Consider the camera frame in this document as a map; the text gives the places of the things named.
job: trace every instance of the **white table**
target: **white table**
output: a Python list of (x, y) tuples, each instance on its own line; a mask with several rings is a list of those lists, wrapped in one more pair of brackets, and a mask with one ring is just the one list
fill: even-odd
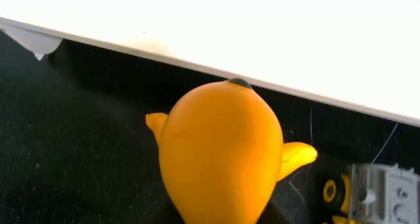
[(0, 25), (420, 125), (420, 0), (1, 0)]

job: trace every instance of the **orange plush toy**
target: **orange plush toy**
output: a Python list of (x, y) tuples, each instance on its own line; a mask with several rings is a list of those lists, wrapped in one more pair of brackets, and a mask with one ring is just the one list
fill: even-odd
[(187, 224), (256, 223), (276, 182), (317, 157), (310, 145), (283, 143), (276, 115), (238, 78), (197, 87), (146, 123)]

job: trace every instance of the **toy ear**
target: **toy ear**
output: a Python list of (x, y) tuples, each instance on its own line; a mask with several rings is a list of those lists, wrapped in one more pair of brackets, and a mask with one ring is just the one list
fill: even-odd
[(301, 166), (307, 165), (318, 157), (318, 152), (313, 146), (305, 143), (293, 142), (283, 145), (282, 168), (278, 176), (278, 181), (287, 177)]
[(167, 117), (167, 114), (161, 112), (146, 115), (146, 125), (149, 127), (149, 129), (153, 131), (158, 146), (160, 140), (160, 133), (162, 132), (162, 128), (163, 125), (165, 125)]

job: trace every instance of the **black floor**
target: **black floor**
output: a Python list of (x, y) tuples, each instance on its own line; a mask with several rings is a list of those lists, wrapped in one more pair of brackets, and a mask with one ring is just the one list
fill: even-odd
[[(144, 115), (168, 112), (189, 90), (218, 80), (71, 41), (38, 61), (0, 33), (0, 223), (147, 223), (167, 194)], [(286, 142), (320, 152), (272, 196), (293, 223), (315, 223), (314, 171), (371, 162), (396, 123), (255, 90)], [(420, 171), (419, 142), (418, 128), (399, 124), (377, 162)]]

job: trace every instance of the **black nose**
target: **black nose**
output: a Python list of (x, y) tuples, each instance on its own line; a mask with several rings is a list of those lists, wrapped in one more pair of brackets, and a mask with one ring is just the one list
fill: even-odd
[(251, 85), (241, 78), (232, 78), (228, 80), (230, 83), (234, 83), (237, 85), (241, 85), (242, 87), (246, 87), (248, 89), (252, 89)]

